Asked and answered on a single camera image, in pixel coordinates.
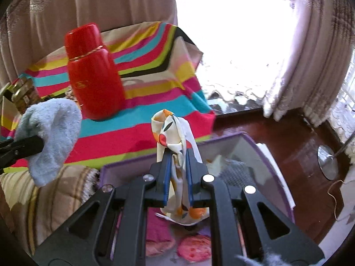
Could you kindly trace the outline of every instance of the wooden floor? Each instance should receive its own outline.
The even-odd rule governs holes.
[[[319,243],[334,223],[334,200],[327,194],[331,181],[322,174],[317,161],[317,148],[326,144],[336,151],[340,142],[323,124],[312,130],[297,110],[276,122],[262,116],[261,110],[217,116],[214,135],[247,132],[255,142],[265,143],[276,160],[295,200],[296,225]],[[345,154],[338,157],[343,179],[349,169]],[[339,187],[331,191],[343,207]]]

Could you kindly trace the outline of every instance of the red thermos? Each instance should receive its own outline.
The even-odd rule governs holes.
[[[67,33],[65,50],[70,84],[84,114],[102,120],[123,109],[125,93],[120,75],[97,25],[87,24]]]

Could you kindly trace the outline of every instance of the logo on thermos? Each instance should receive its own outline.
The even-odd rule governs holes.
[[[79,81],[79,82],[76,82],[76,83],[74,84],[74,87],[75,87],[76,89],[83,89],[83,88],[85,88],[85,87],[87,86],[88,82],[89,82],[89,81]]]

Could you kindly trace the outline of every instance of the brown curtain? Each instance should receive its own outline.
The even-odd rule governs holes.
[[[144,21],[177,24],[175,0],[13,0],[0,19],[0,84],[63,46],[64,35],[95,22],[101,31]]]
[[[348,0],[295,0],[293,37],[264,98],[266,117],[278,121],[303,107],[315,126],[327,119],[349,66],[354,24]]]

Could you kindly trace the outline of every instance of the silver screw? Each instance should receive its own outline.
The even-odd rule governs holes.
[[[104,193],[109,193],[113,190],[113,186],[111,184],[105,184],[101,189]]]
[[[205,182],[212,182],[214,181],[214,176],[211,175],[211,174],[206,174],[202,177],[202,179],[205,181]]]
[[[245,186],[244,191],[248,194],[254,194],[256,192],[256,189],[252,185]]]
[[[151,181],[154,180],[154,176],[153,176],[152,174],[145,174],[145,175],[143,176],[143,180],[144,180],[145,182],[151,182]]]

